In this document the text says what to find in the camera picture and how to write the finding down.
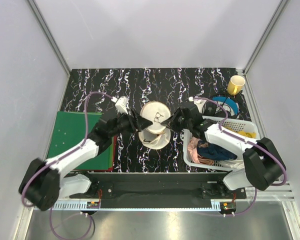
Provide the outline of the white mesh laundry bag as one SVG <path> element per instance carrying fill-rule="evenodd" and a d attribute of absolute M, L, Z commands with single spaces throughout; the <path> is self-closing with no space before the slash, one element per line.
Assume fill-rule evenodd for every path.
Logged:
<path fill-rule="evenodd" d="M 161 123 L 171 116 L 170 109 L 162 102 L 150 101 L 142 107 L 140 115 L 152 122 L 138 133 L 142 145 L 151 150 L 163 149 L 170 142 L 171 131 Z"/>

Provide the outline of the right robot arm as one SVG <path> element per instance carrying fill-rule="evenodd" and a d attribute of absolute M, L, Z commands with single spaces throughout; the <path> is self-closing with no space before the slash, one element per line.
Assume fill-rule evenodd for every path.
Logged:
<path fill-rule="evenodd" d="M 287 181 L 286 167 L 269 138 L 256 140 L 230 131 L 221 121 L 204 118 L 193 102 L 179 107 L 161 125 L 174 132 L 189 130 L 194 137 L 222 147 L 243 160 L 243 169 L 228 173 L 217 185 L 222 198 L 229 198 L 235 190 L 245 187 L 264 191 L 269 186 L 277 186 L 279 177 L 283 177 L 282 185 Z"/>

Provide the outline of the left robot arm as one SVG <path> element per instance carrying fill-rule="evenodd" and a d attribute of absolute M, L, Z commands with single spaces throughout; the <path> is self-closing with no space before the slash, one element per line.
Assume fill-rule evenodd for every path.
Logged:
<path fill-rule="evenodd" d="M 55 157 L 31 161 L 18 189 L 22 204 L 46 211 L 59 198 L 78 194 L 93 198 L 98 193 L 98 186 L 88 174 L 68 174 L 107 150 L 114 136 L 123 132 L 141 132 L 152 124 L 134 109 L 127 113 L 103 113 L 77 145 Z"/>

